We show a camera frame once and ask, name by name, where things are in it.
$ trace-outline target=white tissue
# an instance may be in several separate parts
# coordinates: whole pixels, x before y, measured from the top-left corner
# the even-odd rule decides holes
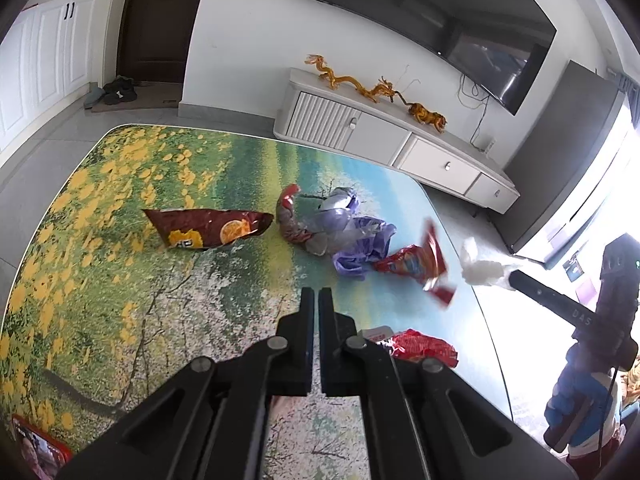
[[[519,267],[517,264],[478,260],[478,247],[473,238],[462,243],[460,265],[462,277],[469,285],[498,285],[509,290],[513,290],[509,285],[509,275]]]

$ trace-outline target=curtain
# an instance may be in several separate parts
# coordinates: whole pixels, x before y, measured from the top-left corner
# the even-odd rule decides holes
[[[640,87],[633,79],[625,74],[616,74],[616,84],[621,92],[626,92],[631,108],[631,120],[637,130],[640,126]]]

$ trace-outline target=floor mat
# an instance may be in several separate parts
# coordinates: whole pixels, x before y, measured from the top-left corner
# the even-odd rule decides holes
[[[177,83],[141,83],[136,86],[138,98],[128,103],[106,105],[96,103],[93,113],[110,112],[113,110],[137,110],[139,108],[177,108],[182,99],[182,85]]]

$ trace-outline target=television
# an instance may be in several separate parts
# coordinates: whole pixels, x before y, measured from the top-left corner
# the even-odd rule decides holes
[[[514,115],[556,34],[535,0],[319,1],[369,18],[427,48]]]

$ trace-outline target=brown wooden door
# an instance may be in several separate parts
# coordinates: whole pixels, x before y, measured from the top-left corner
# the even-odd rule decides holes
[[[118,74],[136,81],[182,83],[200,0],[127,0]]]

